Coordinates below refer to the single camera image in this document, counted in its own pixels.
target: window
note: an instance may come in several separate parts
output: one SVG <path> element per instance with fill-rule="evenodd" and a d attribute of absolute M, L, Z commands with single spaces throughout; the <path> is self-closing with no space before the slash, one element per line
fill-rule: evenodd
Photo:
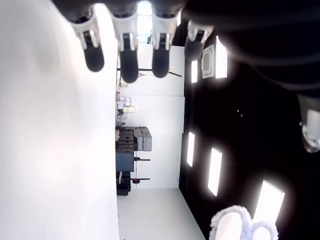
<path fill-rule="evenodd" d="M 139 43 L 150 43 L 152 32 L 152 8 L 149 2 L 139 2 L 137 8 L 137 32 Z"/>

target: gray box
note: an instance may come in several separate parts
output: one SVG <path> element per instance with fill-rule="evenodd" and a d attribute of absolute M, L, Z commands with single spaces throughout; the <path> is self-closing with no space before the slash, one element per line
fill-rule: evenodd
<path fill-rule="evenodd" d="M 150 132 L 143 132 L 143 151 L 152 151 L 152 136 Z"/>
<path fill-rule="evenodd" d="M 135 158 L 133 152 L 115 153 L 115 170 L 117 172 L 134 172 Z"/>
<path fill-rule="evenodd" d="M 142 135 L 141 130 L 139 128 L 133 130 L 133 135 L 135 138 L 137 138 L 138 151 L 142 151 L 144 146 L 144 136 Z"/>
<path fill-rule="evenodd" d="M 149 129 L 147 127 L 141 128 L 142 133 L 150 133 Z"/>

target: white plush object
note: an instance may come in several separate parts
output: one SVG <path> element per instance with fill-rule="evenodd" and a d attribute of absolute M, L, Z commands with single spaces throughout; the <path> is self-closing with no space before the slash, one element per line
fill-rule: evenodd
<path fill-rule="evenodd" d="M 278 240 L 277 228 L 264 221 L 252 223 L 247 209 L 231 206 L 211 220 L 209 240 Z"/>

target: ceiling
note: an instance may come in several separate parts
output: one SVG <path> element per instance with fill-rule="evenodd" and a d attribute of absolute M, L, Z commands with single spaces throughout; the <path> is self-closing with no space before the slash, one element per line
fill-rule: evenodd
<path fill-rule="evenodd" d="M 179 187 L 203 235 L 208 238 L 211 218 L 223 208 L 242 205 L 253 217 L 263 180 L 285 192 L 276 222 L 279 238 L 316 234 L 309 222 L 320 213 L 320 152 L 303 147 L 296 95 L 230 58 L 223 80 L 202 79 L 200 62 L 197 83 L 191 84 L 188 62 L 185 71 Z M 189 132 L 195 134 L 193 167 L 187 164 Z M 208 190 L 212 147 L 222 152 L 217 197 Z"/>

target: robotic hand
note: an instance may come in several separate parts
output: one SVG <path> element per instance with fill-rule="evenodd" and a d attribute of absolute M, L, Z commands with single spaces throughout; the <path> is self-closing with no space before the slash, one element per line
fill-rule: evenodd
<path fill-rule="evenodd" d="M 93 5 L 97 0 L 52 0 L 71 23 L 81 41 L 88 68 L 104 66 L 99 26 Z M 138 77 L 138 0 L 100 0 L 111 13 L 121 75 L 128 83 Z M 309 153 L 320 150 L 320 38 L 317 29 L 320 6 L 316 1 L 299 2 L 224 0 L 208 6 L 206 0 L 150 0 L 152 5 L 152 71 L 163 78 L 169 71 L 169 52 L 183 9 L 190 21 L 185 58 L 198 60 L 207 38 L 215 32 L 232 56 L 253 67 L 266 79 L 297 94 L 300 104 L 302 141 Z"/>

